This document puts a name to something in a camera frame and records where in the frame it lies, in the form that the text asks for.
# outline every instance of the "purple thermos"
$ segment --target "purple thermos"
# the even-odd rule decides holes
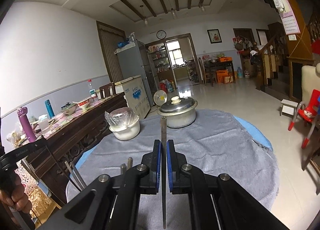
[[[26,134],[29,142],[36,141],[37,138],[31,128],[30,122],[27,117],[27,113],[28,113],[27,107],[18,108],[17,113],[18,113],[18,118],[20,120],[21,126],[23,128],[23,131]]]

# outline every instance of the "wooden staircase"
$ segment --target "wooden staircase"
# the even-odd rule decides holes
[[[259,51],[257,89],[269,94],[280,101],[289,100],[290,77],[288,67],[288,50],[285,39],[279,33]]]

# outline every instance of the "window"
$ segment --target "window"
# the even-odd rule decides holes
[[[183,57],[180,50],[180,45],[178,41],[167,43],[169,50],[170,61],[172,65],[183,65]]]

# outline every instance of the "refrigerator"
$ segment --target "refrigerator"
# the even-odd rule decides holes
[[[149,110],[150,104],[140,75],[129,77],[115,83],[116,93],[124,92],[127,106],[134,110],[135,114],[144,119]]]
[[[153,61],[149,59],[145,45],[135,40],[134,46],[117,53],[124,79],[140,75],[150,106],[154,105],[153,95],[159,88],[159,79]]]

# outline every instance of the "tiled floor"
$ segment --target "tiled floor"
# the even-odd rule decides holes
[[[198,101],[197,109],[218,109],[230,112],[255,125],[272,143],[280,169],[279,194],[271,212],[291,230],[306,230],[320,209],[320,195],[316,195],[319,180],[308,165],[302,171],[301,162],[306,159],[310,145],[319,137],[315,132],[305,150],[301,149],[309,127],[296,123],[288,131],[289,116],[280,116],[280,101],[255,89],[253,80],[240,79],[236,84],[191,86],[188,80],[178,83],[178,89],[168,98],[179,94]]]

